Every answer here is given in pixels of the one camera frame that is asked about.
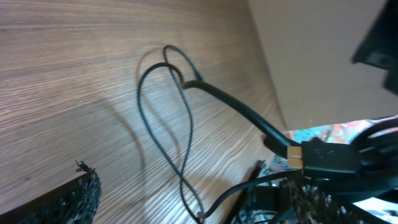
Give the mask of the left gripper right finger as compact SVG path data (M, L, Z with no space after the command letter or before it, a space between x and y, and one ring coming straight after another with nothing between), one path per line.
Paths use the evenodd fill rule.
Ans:
M357 207L347 196L338 195L299 171L260 176L264 161L257 161L249 180L232 187L241 191L225 224L322 223L359 224L386 221Z

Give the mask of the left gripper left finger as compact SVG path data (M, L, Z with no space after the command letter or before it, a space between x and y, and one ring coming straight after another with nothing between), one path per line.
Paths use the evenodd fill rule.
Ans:
M76 164L81 176L1 214L1 223L92 224L100 205L101 181L95 168L83 161Z

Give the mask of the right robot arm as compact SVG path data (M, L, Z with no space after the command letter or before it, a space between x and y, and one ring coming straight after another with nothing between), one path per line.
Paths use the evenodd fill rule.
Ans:
M386 2L351 61L386 70L383 87L397 94L397 0Z

